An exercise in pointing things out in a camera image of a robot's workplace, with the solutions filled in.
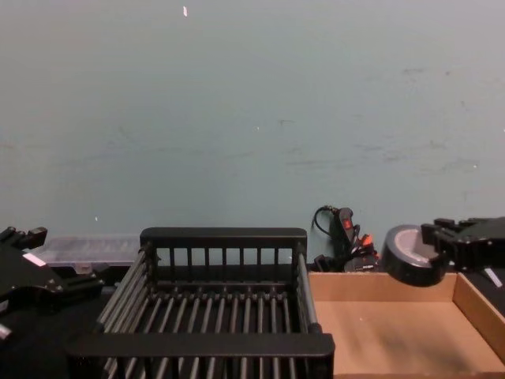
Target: light blue wall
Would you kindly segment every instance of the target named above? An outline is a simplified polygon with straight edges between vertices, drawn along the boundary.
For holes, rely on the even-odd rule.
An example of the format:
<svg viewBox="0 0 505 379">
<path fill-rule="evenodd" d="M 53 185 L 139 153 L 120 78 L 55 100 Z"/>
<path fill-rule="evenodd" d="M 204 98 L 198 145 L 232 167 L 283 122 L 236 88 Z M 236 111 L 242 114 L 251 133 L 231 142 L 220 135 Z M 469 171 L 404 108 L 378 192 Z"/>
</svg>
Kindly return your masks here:
<svg viewBox="0 0 505 379">
<path fill-rule="evenodd" d="M 381 243 L 503 214 L 504 20 L 503 0 L 0 0 L 1 224 L 308 229 L 331 203 Z"/>
</svg>

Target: open cardboard box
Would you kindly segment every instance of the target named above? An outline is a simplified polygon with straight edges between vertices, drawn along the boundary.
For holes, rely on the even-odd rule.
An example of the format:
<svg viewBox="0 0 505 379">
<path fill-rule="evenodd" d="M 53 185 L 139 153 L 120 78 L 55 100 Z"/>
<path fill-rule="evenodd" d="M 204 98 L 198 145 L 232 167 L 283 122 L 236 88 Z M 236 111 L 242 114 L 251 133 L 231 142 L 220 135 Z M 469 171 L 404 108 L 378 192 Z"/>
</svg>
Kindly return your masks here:
<svg viewBox="0 0 505 379">
<path fill-rule="evenodd" d="M 505 318 L 463 275 L 433 287 L 385 273 L 309 278 L 335 378 L 505 378 Z"/>
</svg>

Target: roll of tape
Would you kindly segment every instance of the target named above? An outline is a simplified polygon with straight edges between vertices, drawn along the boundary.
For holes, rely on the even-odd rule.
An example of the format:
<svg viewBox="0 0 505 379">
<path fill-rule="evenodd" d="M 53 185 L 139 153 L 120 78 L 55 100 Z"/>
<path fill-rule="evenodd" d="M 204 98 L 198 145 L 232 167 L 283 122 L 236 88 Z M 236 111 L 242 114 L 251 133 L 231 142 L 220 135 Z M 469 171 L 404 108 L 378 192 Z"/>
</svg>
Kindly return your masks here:
<svg viewBox="0 0 505 379">
<path fill-rule="evenodd" d="M 400 225 L 388 231 L 382 262 L 391 276 L 419 287 L 440 282 L 447 267 L 433 246 L 423 244 L 417 225 Z"/>
</svg>

